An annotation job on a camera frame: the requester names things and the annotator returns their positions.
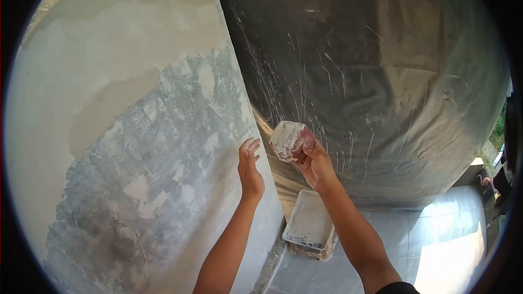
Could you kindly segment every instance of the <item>fingers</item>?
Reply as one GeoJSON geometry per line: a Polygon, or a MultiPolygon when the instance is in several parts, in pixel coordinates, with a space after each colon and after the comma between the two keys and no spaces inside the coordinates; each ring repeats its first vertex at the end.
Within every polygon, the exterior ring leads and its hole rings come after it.
{"type": "Polygon", "coordinates": [[[254,153],[252,151],[247,152],[247,169],[250,173],[255,173],[256,170],[256,161],[258,160],[257,157],[254,157],[254,153]]]}
{"type": "Polygon", "coordinates": [[[246,139],[245,142],[243,142],[243,144],[239,147],[239,150],[240,152],[242,151],[247,151],[247,148],[252,144],[252,142],[254,142],[254,138],[249,138],[249,139],[246,139]]]}
{"type": "Polygon", "coordinates": [[[303,151],[312,159],[316,159],[322,154],[327,154],[327,151],[325,151],[325,148],[323,148],[322,144],[318,140],[312,143],[309,147],[304,146],[303,151]]]}
{"type": "Polygon", "coordinates": [[[311,164],[312,164],[312,159],[310,157],[305,158],[305,161],[303,162],[300,170],[303,172],[303,171],[309,169],[311,164]]]}
{"type": "Polygon", "coordinates": [[[247,148],[248,151],[252,151],[252,152],[255,152],[256,150],[258,150],[258,148],[260,147],[260,138],[254,140],[251,142],[251,144],[249,145],[249,147],[247,148]]]}

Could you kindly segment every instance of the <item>paint tray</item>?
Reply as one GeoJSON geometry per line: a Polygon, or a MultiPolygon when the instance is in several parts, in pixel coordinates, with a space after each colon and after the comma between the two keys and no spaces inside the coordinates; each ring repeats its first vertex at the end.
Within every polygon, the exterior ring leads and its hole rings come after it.
{"type": "Polygon", "coordinates": [[[334,224],[319,194],[303,189],[297,196],[282,237],[291,243],[323,251],[333,230],[334,224]]]}

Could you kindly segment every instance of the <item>plastic sheet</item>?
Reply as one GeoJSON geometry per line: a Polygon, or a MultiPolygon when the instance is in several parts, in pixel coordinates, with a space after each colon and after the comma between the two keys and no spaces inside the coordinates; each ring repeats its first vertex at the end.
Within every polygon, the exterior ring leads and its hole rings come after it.
{"type": "MultiPolygon", "coordinates": [[[[307,124],[358,206],[421,209],[494,127],[509,75],[480,0],[220,1],[264,140],[307,124]]],[[[269,161],[281,197],[308,187],[269,161]]]]}

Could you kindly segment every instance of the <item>wall putty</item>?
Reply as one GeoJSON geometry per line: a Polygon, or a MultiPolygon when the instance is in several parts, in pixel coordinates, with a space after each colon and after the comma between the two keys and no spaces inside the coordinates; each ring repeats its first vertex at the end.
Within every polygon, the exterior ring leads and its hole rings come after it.
{"type": "MultiPolygon", "coordinates": [[[[259,136],[219,0],[60,0],[20,48],[10,189],[63,292],[190,292],[259,136]]],[[[283,219],[266,191],[233,292],[252,290],[283,219]]]]}

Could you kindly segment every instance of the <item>floor tile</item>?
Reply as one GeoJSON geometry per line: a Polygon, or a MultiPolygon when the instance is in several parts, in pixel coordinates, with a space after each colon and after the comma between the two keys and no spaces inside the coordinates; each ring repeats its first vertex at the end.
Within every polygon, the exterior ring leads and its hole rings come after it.
{"type": "Polygon", "coordinates": [[[439,216],[459,212],[459,206],[454,187],[449,188],[447,192],[436,198],[436,211],[438,212],[439,216]]]}
{"type": "Polygon", "coordinates": [[[454,187],[460,212],[467,212],[482,207],[479,190],[471,185],[454,187]]]}
{"type": "Polygon", "coordinates": [[[304,255],[287,252],[271,283],[271,288],[288,294],[307,293],[320,262],[304,255]]]}
{"type": "Polygon", "coordinates": [[[269,286],[269,288],[267,288],[267,290],[265,291],[265,294],[288,294],[288,293],[280,292],[280,291],[275,290],[275,289],[273,289],[273,288],[271,288],[269,286]]]}
{"type": "Polygon", "coordinates": [[[418,274],[419,267],[419,256],[413,258],[407,258],[407,268],[405,273],[404,282],[414,284],[416,282],[416,275],[418,274]]]}
{"type": "Polygon", "coordinates": [[[409,245],[408,214],[380,213],[372,219],[372,227],[380,236],[389,258],[407,258],[409,245]]]}
{"type": "Polygon", "coordinates": [[[476,213],[478,216],[478,220],[480,221],[481,225],[481,235],[483,238],[485,238],[485,242],[487,239],[487,224],[485,220],[485,210],[483,210],[483,207],[476,209],[476,213]]]}
{"type": "Polygon", "coordinates": [[[400,277],[405,281],[405,276],[407,272],[407,258],[401,259],[390,259],[391,264],[396,269],[397,273],[400,274],[400,277]]]}
{"type": "Polygon", "coordinates": [[[459,212],[438,216],[438,233],[440,243],[463,236],[463,226],[459,212]]]}
{"type": "Polygon", "coordinates": [[[334,247],[334,251],[332,252],[332,256],[338,256],[342,258],[346,258],[347,255],[345,254],[345,251],[343,250],[342,243],[340,242],[338,238],[338,243],[334,247]]]}
{"type": "Polygon", "coordinates": [[[409,218],[408,257],[419,256],[424,245],[439,242],[438,217],[409,218]]]}
{"type": "Polygon", "coordinates": [[[334,256],[318,265],[309,291],[306,293],[363,294],[363,284],[347,258],[334,256]]]}
{"type": "Polygon", "coordinates": [[[479,236],[481,236],[481,232],[478,232],[478,230],[480,229],[480,217],[477,209],[468,210],[466,212],[460,212],[460,216],[462,236],[476,232],[479,236]]]}
{"type": "Polygon", "coordinates": [[[419,217],[433,217],[437,216],[438,212],[436,210],[436,203],[432,202],[426,206],[423,210],[412,210],[409,211],[409,218],[419,218],[419,217]]]}
{"type": "Polygon", "coordinates": [[[369,223],[372,221],[372,216],[374,214],[373,211],[371,210],[360,210],[359,211],[361,213],[361,215],[363,216],[363,218],[365,218],[369,223]]]}

